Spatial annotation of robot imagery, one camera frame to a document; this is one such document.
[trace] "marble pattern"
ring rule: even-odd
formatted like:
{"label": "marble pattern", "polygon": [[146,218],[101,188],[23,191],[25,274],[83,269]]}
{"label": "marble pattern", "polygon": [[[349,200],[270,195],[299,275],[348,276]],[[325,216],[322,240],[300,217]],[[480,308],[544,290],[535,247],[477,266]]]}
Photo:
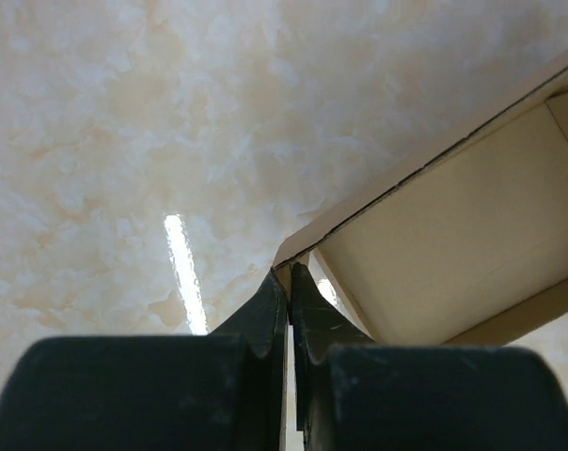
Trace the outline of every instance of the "marble pattern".
{"label": "marble pattern", "polygon": [[0,0],[0,387],[42,336],[210,331],[567,47],[568,0]]}

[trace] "open box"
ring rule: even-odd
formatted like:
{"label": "open box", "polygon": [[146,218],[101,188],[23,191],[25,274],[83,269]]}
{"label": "open box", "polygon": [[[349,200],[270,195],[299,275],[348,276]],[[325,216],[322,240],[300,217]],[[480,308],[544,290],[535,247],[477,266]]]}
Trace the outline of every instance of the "open box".
{"label": "open box", "polygon": [[511,342],[568,312],[568,52],[290,236],[389,345]]}

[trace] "floor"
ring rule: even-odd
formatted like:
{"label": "floor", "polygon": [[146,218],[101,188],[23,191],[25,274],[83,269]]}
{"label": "floor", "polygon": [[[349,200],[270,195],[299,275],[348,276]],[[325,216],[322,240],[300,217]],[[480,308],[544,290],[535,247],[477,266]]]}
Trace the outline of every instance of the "floor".
{"label": "floor", "polygon": [[205,334],[282,240],[568,47],[568,0],[0,0],[0,387]]}

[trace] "black plastic part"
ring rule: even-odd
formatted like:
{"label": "black plastic part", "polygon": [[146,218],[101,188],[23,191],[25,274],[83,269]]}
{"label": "black plastic part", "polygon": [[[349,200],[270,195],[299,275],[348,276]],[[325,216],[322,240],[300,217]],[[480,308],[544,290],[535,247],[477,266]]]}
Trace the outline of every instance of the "black plastic part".
{"label": "black plastic part", "polygon": [[300,264],[292,322],[307,450],[568,450],[568,406],[530,351],[370,344]]}
{"label": "black plastic part", "polygon": [[286,333],[269,274],[208,336],[42,340],[0,396],[0,450],[277,450]]}

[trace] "brown cardboard box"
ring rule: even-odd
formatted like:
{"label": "brown cardboard box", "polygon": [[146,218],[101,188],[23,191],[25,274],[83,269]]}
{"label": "brown cardboard box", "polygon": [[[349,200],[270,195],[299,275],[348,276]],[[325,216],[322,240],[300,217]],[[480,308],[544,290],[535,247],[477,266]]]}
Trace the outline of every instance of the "brown cardboard box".
{"label": "brown cardboard box", "polygon": [[378,341],[503,344],[568,311],[568,52],[280,246]]}

